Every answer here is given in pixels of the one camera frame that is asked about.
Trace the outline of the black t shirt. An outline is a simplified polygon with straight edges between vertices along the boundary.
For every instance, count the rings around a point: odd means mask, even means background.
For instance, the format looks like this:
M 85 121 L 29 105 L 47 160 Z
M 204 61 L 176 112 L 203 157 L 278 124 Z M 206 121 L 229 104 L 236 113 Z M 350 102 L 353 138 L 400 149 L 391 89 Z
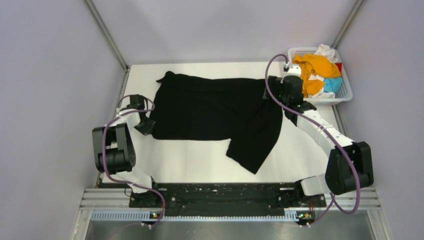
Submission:
M 168 71 L 150 118 L 157 140 L 229 140 L 227 157 L 256 174 L 277 143 L 283 110 L 264 79 L 208 79 Z

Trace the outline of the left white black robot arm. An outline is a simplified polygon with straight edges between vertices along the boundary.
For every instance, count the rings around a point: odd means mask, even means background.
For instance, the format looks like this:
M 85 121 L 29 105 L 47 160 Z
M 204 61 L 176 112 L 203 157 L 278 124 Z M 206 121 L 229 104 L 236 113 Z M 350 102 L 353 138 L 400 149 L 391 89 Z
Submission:
M 140 94 L 125 95 L 129 104 L 117 108 L 113 119 L 92 130 L 94 162 L 97 170 L 115 183 L 129 186 L 149 207 L 160 202 L 160 193 L 153 177 L 136 167 L 137 156 L 131 132 L 144 136 L 153 133 L 155 121 L 147 113 L 155 109 L 154 102 Z

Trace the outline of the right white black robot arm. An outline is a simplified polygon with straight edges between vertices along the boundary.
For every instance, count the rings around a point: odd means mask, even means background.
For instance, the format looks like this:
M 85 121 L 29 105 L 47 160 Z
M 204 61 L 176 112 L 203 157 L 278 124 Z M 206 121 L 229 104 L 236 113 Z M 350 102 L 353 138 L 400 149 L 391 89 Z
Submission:
M 302 79 L 265 75 L 265 94 L 282 107 L 285 117 L 304 131 L 328 157 L 324 173 L 298 180 L 293 200 L 307 206 L 316 195 L 342 195 L 374 183 L 372 151 L 364 141 L 357 142 L 329 124 L 302 94 Z

